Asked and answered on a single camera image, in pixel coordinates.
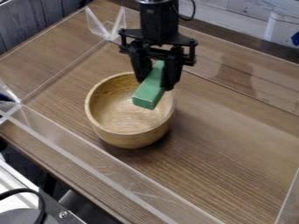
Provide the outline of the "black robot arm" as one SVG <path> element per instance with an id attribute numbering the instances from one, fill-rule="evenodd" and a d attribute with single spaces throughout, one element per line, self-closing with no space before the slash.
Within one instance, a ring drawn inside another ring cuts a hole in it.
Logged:
<path id="1" fill-rule="evenodd" d="M 179 20 L 191 21 L 197 12 L 193 4 L 190 17 L 179 13 L 179 0 L 137 0 L 139 3 L 141 28 L 118 31 L 121 52 L 131 59 L 135 77 L 143 82 L 154 69 L 153 60 L 163 61 L 161 87 L 170 91 L 181 81 L 185 66 L 197 63 L 195 50 L 199 42 L 179 32 Z"/>

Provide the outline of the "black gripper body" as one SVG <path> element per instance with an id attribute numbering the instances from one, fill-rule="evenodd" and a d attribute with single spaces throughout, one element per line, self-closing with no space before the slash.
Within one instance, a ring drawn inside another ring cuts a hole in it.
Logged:
<path id="1" fill-rule="evenodd" d="M 167 46 L 187 47 L 189 52 L 182 54 L 182 63 L 191 67 L 195 65 L 195 49 L 199 42 L 194 38 L 182 35 L 179 32 L 162 41 L 146 38 L 141 29 L 122 28 L 118 34 L 121 36 L 119 48 L 122 53 L 133 57 L 138 57 L 138 54 L 142 54 L 150 59 L 166 60 L 167 56 L 171 54 L 171 51 L 166 49 Z"/>

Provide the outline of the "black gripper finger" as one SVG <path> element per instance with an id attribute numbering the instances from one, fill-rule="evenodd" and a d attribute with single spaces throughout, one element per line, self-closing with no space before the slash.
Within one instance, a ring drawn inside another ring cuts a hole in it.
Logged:
<path id="1" fill-rule="evenodd" d="M 182 77 L 182 70 L 183 48 L 173 47 L 163 66 L 162 87 L 166 91 L 171 91 L 175 84 L 179 82 Z"/>
<path id="2" fill-rule="evenodd" d="M 142 83 L 153 71 L 153 61 L 142 42 L 131 43 L 129 47 L 129 55 L 131 58 L 137 80 Z"/>

